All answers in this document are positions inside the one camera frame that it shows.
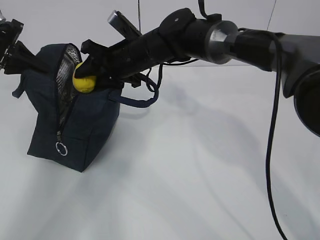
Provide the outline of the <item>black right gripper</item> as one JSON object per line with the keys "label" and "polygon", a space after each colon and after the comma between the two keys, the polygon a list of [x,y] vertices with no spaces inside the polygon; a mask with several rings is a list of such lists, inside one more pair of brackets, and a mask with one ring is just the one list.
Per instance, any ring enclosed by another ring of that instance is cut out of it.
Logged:
{"label": "black right gripper", "polygon": [[73,76],[76,79],[96,77],[96,88],[122,88],[125,83],[133,88],[140,86],[140,80],[135,76],[120,77],[120,72],[112,66],[108,47],[88,39],[81,44],[80,51],[87,58],[75,67]]}

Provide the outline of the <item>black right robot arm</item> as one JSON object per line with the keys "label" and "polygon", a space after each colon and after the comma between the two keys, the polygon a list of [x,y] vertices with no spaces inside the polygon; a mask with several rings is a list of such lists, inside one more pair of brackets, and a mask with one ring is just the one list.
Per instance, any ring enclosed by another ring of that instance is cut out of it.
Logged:
{"label": "black right robot arm", "polygon": [[87,60],[78,78],[106,75],[126,79],[164,63],[197,59],[223,65],[234,59],[266,72],[281,72],[282,92],[293,98],[298,118],[320,133],[320,38],[257,29],[239,29],[220,14],[198,19],[188,8],[168,15],[159,27],[141,34],[115,11],[108,22],[124,36],[105,47],[91,40],[81,51]]}

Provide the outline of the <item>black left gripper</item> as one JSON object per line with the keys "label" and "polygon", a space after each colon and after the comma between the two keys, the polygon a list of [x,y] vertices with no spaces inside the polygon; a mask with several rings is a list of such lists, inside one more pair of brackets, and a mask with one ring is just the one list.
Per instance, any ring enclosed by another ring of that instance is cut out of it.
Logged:
{"label": "black left gripper", "polygon": [[0,24],[0,69],[5,75],[18,75],[27,69],[48,73],[50,67],[18,41],[23,27],[16,19]]}

